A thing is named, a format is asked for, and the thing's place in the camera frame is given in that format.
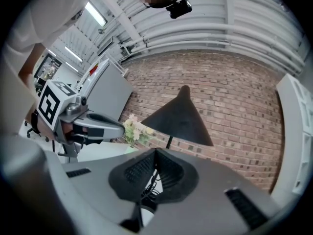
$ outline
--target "white shirt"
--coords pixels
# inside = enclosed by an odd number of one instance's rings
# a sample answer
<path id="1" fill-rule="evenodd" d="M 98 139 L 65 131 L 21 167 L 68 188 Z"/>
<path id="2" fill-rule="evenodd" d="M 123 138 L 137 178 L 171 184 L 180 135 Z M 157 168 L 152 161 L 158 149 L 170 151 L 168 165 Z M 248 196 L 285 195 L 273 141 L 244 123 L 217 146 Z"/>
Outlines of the white shirt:
<path id="1" fill-rule="evenodd" d="M 11 28 L 0 56 L 0 132 L 18 133 L 35 102 L 18 73 L 35 44 L 51 46 L 88 0 L 32 0 Z"/>

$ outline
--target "black vent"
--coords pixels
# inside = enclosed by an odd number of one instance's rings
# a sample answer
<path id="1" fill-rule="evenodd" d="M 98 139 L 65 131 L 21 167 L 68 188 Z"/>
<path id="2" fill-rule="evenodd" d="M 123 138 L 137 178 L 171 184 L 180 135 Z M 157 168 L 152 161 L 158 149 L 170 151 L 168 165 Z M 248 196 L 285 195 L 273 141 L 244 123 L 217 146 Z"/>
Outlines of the black vent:
<path id="1" fill-rule="evenodd" d="M 80 175 L 84 175 L 84 174 L 89 173 L 89 172 L 91 172 L 91 170 L 89 170 L 88 168 L 83 168 L 83 169 L 79 169 L 79 170 L 68 171 L 67 176 L 69 178 L 73 178 L 73 177 L 77 177 Z"/>
<path id="2" fill-rule="evenodd" d="M 231 203 L 235 206 L 242 218 L 245 220 L 251 230 L 267 222 L 267 218 L 259 209 L 240 191 L 239 189 L 230 189 L 225 192 Z"/>

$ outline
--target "person's arm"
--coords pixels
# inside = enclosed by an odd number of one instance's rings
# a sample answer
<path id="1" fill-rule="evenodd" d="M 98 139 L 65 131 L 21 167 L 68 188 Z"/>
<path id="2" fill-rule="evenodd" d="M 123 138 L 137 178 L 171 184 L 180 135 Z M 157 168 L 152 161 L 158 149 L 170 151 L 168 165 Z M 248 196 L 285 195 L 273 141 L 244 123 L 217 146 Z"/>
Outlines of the person's arm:
<path id="1" fill-rule="evenodd" d="M 26 60 L 22 69 L 19 72 L 20 79 L 31 90 L 32 94 L 34 94 L 37 99 L 25 117 L 25 120 L 28 123 L 31 122 L 31 114 L 36 110 L 36 107 L 39 103 L 39 97 L 37 96 L 35 86 L 34 86 L 35 79 L 33 77 L 33 70 L 34 70 L 36 62 L 38 61 L 38 59 L 40 58 L 44 50 L 45 50 L 45 47 L 42 44 L 35 44 L 31 54 L 29 55 L 28 59 Z M 52 140 L 54 139 L 52 130 L 45 124 L 44 120 L 41 119 L 40 116 L 38 116 L 37 128 L 44 136 Z M 73 129 L 72 124 L 66 124 L 66 123 L 62 125 L 62 128 L 63 128 L 64 133 L 68 133 Z"/>

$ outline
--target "black lamp shade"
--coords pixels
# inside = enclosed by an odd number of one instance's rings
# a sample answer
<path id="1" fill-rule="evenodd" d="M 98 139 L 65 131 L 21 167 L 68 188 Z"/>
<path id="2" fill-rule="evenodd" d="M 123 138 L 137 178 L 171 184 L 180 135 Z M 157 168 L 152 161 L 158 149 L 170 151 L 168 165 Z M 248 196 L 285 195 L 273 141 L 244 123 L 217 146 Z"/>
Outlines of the black lamp shade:
<path id="1" fill-rule="evenodd" d="M 175 138 L 213 146 L 202 118 L 191 101 L 187 85 L 182 86 L 177 97 L 141 123 Z"/>

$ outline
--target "ceiling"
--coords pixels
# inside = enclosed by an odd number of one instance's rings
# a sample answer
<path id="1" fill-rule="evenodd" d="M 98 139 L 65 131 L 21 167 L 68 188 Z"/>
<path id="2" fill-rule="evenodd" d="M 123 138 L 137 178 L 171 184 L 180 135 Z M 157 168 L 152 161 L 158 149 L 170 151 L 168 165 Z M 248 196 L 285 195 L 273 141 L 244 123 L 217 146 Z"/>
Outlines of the ceiling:
<path id="1" fill-rule="evenodd" d="M 127 43 L 160 30 L 172 29 L 146 39 L 145 44 L 149 46 L 156 40 L 165 43 L 166 38 L 190 33 L 211 35 L 201 39 L 189 35 L 181 39 L 183 42 L 169 42 L 166 47 L 156 46 L 136 55 L 171 49 L 219 49 L 259 59 L 274 69 L 293 75 L 302 71 L 311 47 L 301 25 L 281 0 L 189 1 L 193 11 L 173 20 L 165 8 L 147 8 L 139 0 L 90 0 L 107 20 L 104 34 L 99 34 L 101 26 L 85 10 L 79 21 L 57 39 L 51 50 L 61 61 L 70 63 L 83 74 L 96 59 L 99 48 L 111 36 L 120 43 Z M 190 28 L 175 31 L 182 25 L 190 25 Z M 65 46 L 80 56 L 82 63 L 67 52 Z M 137 46 L 140 43 L 129 46 L 128 51 Z"/>

